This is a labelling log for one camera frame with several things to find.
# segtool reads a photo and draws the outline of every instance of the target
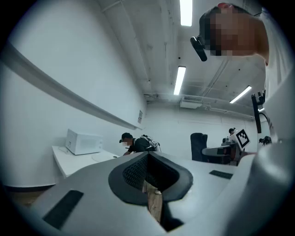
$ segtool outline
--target black mesh pad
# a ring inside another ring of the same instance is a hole
[[[109,175],[109,186],[122,201],[136,205],[148,205],[148,197],[142,192],[144,180],[157,187],[163,201],[182,199],[193,183],[192,174],[182,166],[153,152],[141,155],[115,167]]]

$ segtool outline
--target floor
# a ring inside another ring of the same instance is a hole
[[[160,222],[161,219],[161,211],[162,211],[162,195],[156,195],[155,191],[157,188],[150,185],[146,181],[144,182],[142,192],[147,193],[148,198],[148,209],[151,213],[151,215]],[[10,192],[10,195],[13,200],[16,202],[25,205],[27,207],[30,207],[33,202],[42,194],[44,191],[38,191],[38,192],[27,192],[27,193],[15,193]]]

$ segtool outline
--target ceiling light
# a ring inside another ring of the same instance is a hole
[[[180,0],[180,24],[192,26],[193,0]]]
[[[179,66],[178,67],[177,78],[176,78],[175,89],[174,89],[174,95],[179,95],[180,88],[181,88],[181,85],[183,83],[185,70],[186,70],[185,66]]]
[[[238,101],[241,97],[243,97],[252,87],[251,86],[247,86],[245,88],[244,91],[242,91],[236,98],[234,98],[233,100],[230,101],[230,103],[234,103],[236,101]]]

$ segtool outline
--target desk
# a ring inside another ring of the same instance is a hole
[[[76,171],[92,164],[107,161],[118,157],[115,154],[105,150],[99,153],[86,155],[74,155],[66,147],[52,146],[53,156],[62,172],[64,178],[67,178]]]

